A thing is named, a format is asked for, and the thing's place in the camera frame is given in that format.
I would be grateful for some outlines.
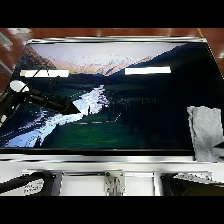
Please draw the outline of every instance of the brown floor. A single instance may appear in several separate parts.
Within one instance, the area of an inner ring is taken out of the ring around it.
[[[192,36],[207,38],[220,70],[224,74],[224,58],[220,54],[224,52],[224,28],[32,28],[32,38],[49,37],[75,37],[75,36]],[[5,28],[0,32],[6,35],[13,47],[8,51],[0,46],[0,60],[13,70],[23,49],[23,40],[27,37],[19,34],[10,34]],[[0,71],[0,91],[7,85],[9,78]]]

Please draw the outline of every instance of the gray towel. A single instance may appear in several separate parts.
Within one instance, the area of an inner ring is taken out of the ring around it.
[[[224,149],[214,146],[224,141],[221,110],[204,106],[188,107],[191,138],[198,162],[223,162]]]

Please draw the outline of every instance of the white rectangle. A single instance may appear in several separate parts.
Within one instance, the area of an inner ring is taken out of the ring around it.
[[[35,75],[35,73],[37,72],[38,70],[21,70],[20,72],[20,76],[25,76],[27,78],[31,78]],[[36,77],[41,77],[41,78],[44,78],[44,77],[68,77],[69,76],[69,70],[40,70],[36,75],[35,75],[35,78]]]
[[[125,68],[125,75],[146,75],[156,73],[171,73],[170,67],[146,67],[146,68]]]

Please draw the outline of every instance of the television screen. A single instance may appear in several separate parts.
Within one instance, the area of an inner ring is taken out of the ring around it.
[[[70,99],[78,112],[25,100],[0,128],[2,148],[192,150],[187,107],[222,108],[207,43],[27,44],[15,80]]]

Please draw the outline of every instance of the metal bracket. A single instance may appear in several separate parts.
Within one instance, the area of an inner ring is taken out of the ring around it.
[[[105,171],[105,192],[107,196],[123,196],[125,176],[122,170]]]

